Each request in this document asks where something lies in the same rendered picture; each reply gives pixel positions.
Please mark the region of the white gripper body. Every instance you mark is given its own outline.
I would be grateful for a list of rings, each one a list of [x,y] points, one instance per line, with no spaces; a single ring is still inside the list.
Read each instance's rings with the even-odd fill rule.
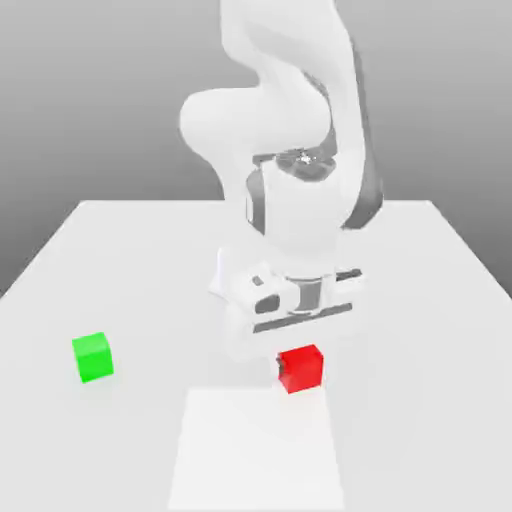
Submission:
[[[351,335],[358,325],[358,307],[352,302],[329,306],[315,314],[285,314],[248,321],[239,329],[244,349],[326,344]]]

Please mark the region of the small red cube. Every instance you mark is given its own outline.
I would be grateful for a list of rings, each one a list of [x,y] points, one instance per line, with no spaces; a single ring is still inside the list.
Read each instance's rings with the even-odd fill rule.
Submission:
[[[288,394],[322,384],[324,356],[315,345],[280,352],[278,378]]]

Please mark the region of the small green cube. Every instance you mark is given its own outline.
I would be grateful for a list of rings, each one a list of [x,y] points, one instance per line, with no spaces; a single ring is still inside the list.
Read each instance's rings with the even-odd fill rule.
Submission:
[[[72,347],[83,383],[114,373],[111,348],[103,332],[75,338],[72,340]]]

